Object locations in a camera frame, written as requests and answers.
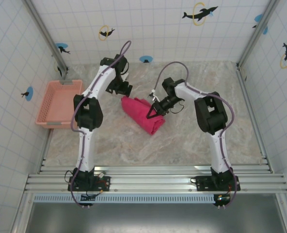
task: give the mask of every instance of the pink cloth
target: pink cloth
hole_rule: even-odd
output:
[[[163,116],[147,119],[146,116],[151,104],[146,100],[131,99],[124,96],[121,99],[121,104],[123,110],[150,135],[153,135],[165,123]]]

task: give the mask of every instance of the yellow circle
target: yellow circle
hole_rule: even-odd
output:
[[[283,67],[283,59],[284,59],[285,56],[286,56],[286,55],[284,54],[284,55],[281,57],[281,59],[280,59],[280,68],[281,68],[281,69],[286,69],[286,68],[287,68],[287,65],[286,65],[285,67]]]
[[[193,24],[194,24],[195,26],[201,26],[201,25],[203,25],[203,24],[205,23],[205,20],[206,20],[206,17],[204,17],[204,21],[203,21],[202,23],[197,24],[197,23],[195,22],[195,20],[194,20],[194,11],[195,11],[195,8],[196,8],[198,5],[205,6],[205,4],[203,4],[202,2],[199,2],[199,3],[195,4],[194,7],[193,7],[192,19],[193,19]]]
[[[107,28],[107,34],[106,34],[106,37],[105,37],[104,39],[101,39],[101,38],[100,38],[100,32],[101,32],[101,30],[102,30],[103,28]],[[98,38],[99,38],[101,41],[104,41],[104,40],[107,39],[108,33],[109,33],[109,27],[108,27],[108,25],[104,25],[104,26],[102,26],[102,27],[99,29]]]
[[[55,70],[55,72],[57,72],[57,71],[58,71],[58,69],[57,69],[56,67],[57,67],[57,65],[56,65],[56,61],[54,61],[54,70]]]

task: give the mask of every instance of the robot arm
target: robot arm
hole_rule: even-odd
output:
[[[225,144],[225,133],[221,134],[226,127],[227,115],[220,99],[214,97],[219,96],[217,92],[211,93],[212,96],[202,94],[202,91],[194,92],[194,87],[185,85],[185,80],[181,79],[173,81],[167,78],[162,83],[167,97],[159,100],[154,96],[154,103],[147,115],[147,118],[153,118],[159,115],[166,115],[176,103],[181,100],[192,103],[195,106],[197,122],[200,129],[206,133],[209,141],[211,154],[211,173],[210,177],[195,177],[198,191],[226,191],[229,186],[234,187],[234,177],[232,175],[232,167],[229,162]]]
[[[116,94],[129,96],[132,89],[132,86],[126,81],[128,74],[126,72],[122,73],[128,63],[127,59],[122,56],[117,62],[116,59],[119,56],[117,54],[114,59],[104,58],[101,60],[98,73],[90,86],[82,95],[74,97],[75,109],[85,98],[75,115],[78,128],[83,132],[80,133],[79,157],[76,168],[73,171],[73,174],[77,174],[73,182],[76,191],[99,191],[99,188],[106,191],[109,189],[109,185],[106,184],[110,182],[109,177],[102,177],[102,181],[105,181],[105,184],[102,183],[100,185],[97,184],[99,177],[94,176],[94,148],[97,129],[103,121],[103,113],[98,100],[105,91],[111,94],[115,92]]]

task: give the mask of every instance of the white tile wall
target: white tile wall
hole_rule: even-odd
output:
[[[283,172],[287,179],[287,68],[280,67],[286,51],[282,46],[287,44],[287,0],[280,1],[268,27],[268,33],[258,41],[244,70],[269,161],[274,171]],[[268,94],[265,100],[263,93]]]
[[[35,125],[44,87],[57,79],[51,53],[21,0],[0,0],[0,232],[9,232],[46,131]],[[20,93],[33,86],[30,102]]]
[[[202,26],[182,18],[184,12],[193,12],[195,2],[190,0],[33,2],[53,40],[68,45],[71,54],[62,53],[62,57],[74,65],[113,57],[129,39],[132,46],[127,58],[132,62],[139,62],[142,55],[150,55],[154,61],[237,62],[255,31],[255,17],[263,13],[269,0],[204,0],[205,7],[199,6],[195,14],[202,8],[218,8]],[[98,33],[104,25],[115,31],[100,41]]]

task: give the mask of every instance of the pink plastic basket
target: pink plastic basket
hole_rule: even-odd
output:
[[[70,128],[74,113],[74,96],[83,92],[82,80],[51,81],[36,119],[36,124],[47,129]]]

